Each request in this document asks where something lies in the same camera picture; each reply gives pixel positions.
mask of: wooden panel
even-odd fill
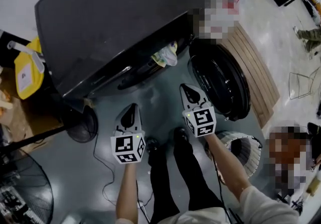
[[[247,79],[251,104],[261,127],[273,115],[273,107],[279,99],[279,93],[267,66],[262,60],[253,42],[239,25],[222,45],[233,55]]]
[[[240,67],[242,68],[244,75],[248,81],[250,87],[250,94],[251,94],[251,103],[253,108],[255,108],[256,116],[260,122],[261,127],[263,127],[269,119],[269,112],[267,106],[263,100],[260,99],[260,92],[258,87],[256,86],[251,74],[249,73],[248,69],[246,68],[244,62],[236,52],[235,48],[232,46],[231,42],[228,40],[223,41],[223,46],[226,47],[227,50],[233,55],[236,59]]]
[[[270,78],[265,70],[265,64],[261,62],[258,58],[257,54],[245,39],[244,35],[241,33],[240,29],[236,28],[234,37],[238,37],[240,40],[240,46],[243,48],[243,51],[246,53],[246,56],[249,58],[250,62],[253,63],[253,67],[255,68],[257,75],[261,79],[262,85],[265,88],[265,92],[269,97],[269,101],[271,102],[272,107],[275,105],[278,96],[274,92],[273,85],[271,84]]]
[[[258,60],[261,62],[261,65],[263,67],[263,69],[265,70],[265,73],[267,74],[267,77],[270,81],[270,84],[273,88],[273,91],[274,91],[274,94],[275,94],[275,102],[277,102],[277,100],[280,98],[280,94],[279,94],[279,91],[277,90],[277,87],[274,83],[274,80],[271,76],[271,73],[270,71],[268,70],[267,66],[265,65],[263,59],[262,59],[262,56],[261,54],[257,51],[257,48],[256,46],[253,44],[252,40],[250,39],[250,37],[248,36],[248,34],[245,32],[245,30],[239,25],[238,26],[238,29],[241,31],[242,35],[244,36],[244,38],[247,40],[247,42],[250,44],[253,52],[255,53],[255,55],[257,56]]]
[[[240,58],[242,59],[244,65],[248,69],[248,73],[251,76],[251,81],[254,82],[253,85],[257,87],[257,97],[259,98],[259,101],[261,101],[262,104],[265,105],[266,110],[267,110],[267,115],[271,116],[273,114],[273,103],[270,102],[269,96],[266,93],[266,89],[263,86],[260,78],[258,77],[254,67],[253,67],[253,62],[250,62],[248,58],[246,57],[244,51],[240,47],[239,41],[236,41],[234,36],[231,36],[229,38],[229,41],[235,48],[236,52],[239,54]]]

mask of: gray floor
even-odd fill
[[[288,73],[294,71],[308,74],[320,66],[319,57],[310,60],[309,55],[304,52],[303,45],[292,32],[293,25],[305,29],[315,27],[302,3],[295,1],[285,8],[278,8],[273,0],[240,0],[240,22],[262,54],[281,95],[264,133],[268,134],[268,129],[279,120],[296,120],[302,125],[308,120],[315,120],[317,93],[298,101],[288,99]],[[109,161],[106,162],[109,166],[115,165],[115,183],[105,190],[110,200],[117,199],[123,173],[123,166],[116,163],[110,151],[109,137],[113,131],[114,118],[125,106],[136,102],[140,106],[146,136],[152,135],[163,142],[170,139],[170,131],[182,124],[183,107],[179,85],[183,82],[193,82],[187,72],[187,60],[186,54],[184,59],[179,61],[179,66],[169,68],[139,91],[102,98],[96,102],[100,125],[97,154]],[[246,119],[235,123],[225,122],[220,116],[217,118],[217,130],[240,131],[254,135],[260,140],[264,139],[252,112]],[[191,142],[208,186],[218,195],[218,181],[213,164],[206,157],[199,141],[191,139]],[[52,223],[59,223],[64,216],[72,212],[91,212],[102,217],[104,223],[113,222],[114,206],[102,196],[102,188],[112,176],[106,167],[92,157],[93,146],[94,142],[78,144],[66,133],[61,133],[49,146],[32,153],[43,166],[53,187],[55,208]],[[263,160],[251,182],[259,189],[271,192],[262,167]],[[189,194],[178,173],[171,148],[168,153],[168,168],[173,198],[180,210],[186,210]],[[139,198],[143,202],[151,195],[149,170],[145,154],[137,174]],[[236,199],[225,187],[223,196],[228,207],[237,207]],[[146,207],[149,217],[152,215],[152,206],[153,200]],[[141,213],[139,222],[145,222]]]
[[[110,139],[114,128],[114,119],[121,110],[130,103],[136,102],[140,106],[143,129],[147,136],[154,136],[162,143],[172,137],[169,134],[173,128],[183,125],[183,106],[179,94],[179,85],[183,82],[192,83],[187,71],[188,53],[179,61],[176,67],[169,68],[144,88],[122,96],[102,98],[96,103],[96,112],[99,118],[99,136],[96,154],[104,159],[109,166],[115,166],[115,183],[105,189],[105,193],[112,201],[116,201],[123,165],[119,165],[113,158],[110,149]],[[222,116],[217,116],[216,130],[240,131],[254,135],[264,140],[258,122],[253,113],[237,122],[224,121]],[[218,182],[214,165],[205,155],[201,143],[191,137],[194,153],[198,159],[208,186],[219,195]],[[43,166],[47,173],[54,193],[55,208],[52,223],[59,223],[68,213],[74,211],[114,211],[114,206],[102,196],[103,186],[112,178],[111,172],[93,156],[94,141],[87,144],[78,144],[71,140],[66,133],[55,137],[53,142],[32,156]],[[139,198],[146,203],[151,195],[149,179],[150,167],[147,164],[148,154],[145,153],[138,166],[137,180]],[[171,180],[171,191],[180,210],[188,209],[189,193],[176,166],[173,149],[168,151],[168,169]],[[266,184],[260,179],[259,171],[252,178],[261,188]],[[223,188],[225,202],[230,207],[236,207],[236,199]],[[146,207],[148,215],[152,216],[153,200]],[[139,222],[145,222],[140,215]]]

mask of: camouflage pants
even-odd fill
[[[308,52],[318,45],[321,45],[321,28],[312,30],[299,30],[297,32],[297,36],[300,39],[308,39],[305,45]]]

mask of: black lid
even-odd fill
[[[190,46],[189,68],[216,112],[232,121],[245,118],[251,106],[244,73],[222,45],[212,40],[195,39]]]
[[[63,96],[86,96],[91,87],[80,91],[78,86],[98,70],[120,55],[136,60],[129,48],[203,7],[204,0],[40,0],[37,30],[54,86]],[[110,69],[127,66],[112,64]]]

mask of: black cable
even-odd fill
[[[142,210],[142,208],[141,208],[141,206],[140,206],[139,199],[138,199],[138,183],[137,183],[137,180],[136,180],[136,187],[137,187],[137,203],[138,203],[138,205],[139,205],[139,208],[140,208],[142,214],[144,214],[144,217],[145,217],[147,223],[149,224],[150,222],[149,222],[149,220],[148,220],[148,217],[147,217],[146,213]]]
[[[225,203],[224,203],[224,200],[223,200],[223,195],[222,195],[222,186],[221,186],[221,179],[219,177],[219,172],[217,170],[217,166],[216,166],[216,162],[215,162],[215,158],[214,158],[214,154],[212,154],[212,157],[213,157],[213,162],[214,162],[214,165],[215,165],[215,170],[216,170],[216,175],[217,175],[217,179],[219,181],[219,186],[220,186],[220,195],[221,195],[221,201],[222,201],[222,204],[223,204],[223,208],[224,208],[224,211],[225,211],[225,214],[227,216],[227,218],[229,219],[230,223],[232,223],[231,219],[230,219],[230,216],[229,216],[229,213],[225,207]]]
[[[148,203],[150,202],[150,200],[152,199],[152,195],[154,194],[154,192],[151,193],[150,198],[148,199],[147,203],[144,204],[143,206],[146,207],[148,205]]]
[[[43,138],[43,139],[40,140],[40,141],[34,142],[34,144],[41,144],[44,140],[45,140],[45,138]]]
[[[94,151],[92,153],[93,157],[99,161],[100,163],[102,163],[105,167],[107,167],[111,173],[112,173],[112,181],[108,182],[106,185],[104,185],[104,187],[102,188],[102,196],[105,198],[106,201],[110,202],[112,205],[116,206],[116,204],[114,204],[107,196],[107,194],[105,193],[105,188],[111,184],[113,184],[115,182],[115,172],[107,165],[105,164],[99,157],[97,157],[95,155],[95,151],[96,151],[96,146],[97,146],[97,141],[98,141],[98,133],[96,134],[96,141],[95,141],[95,146],[94,146]]]

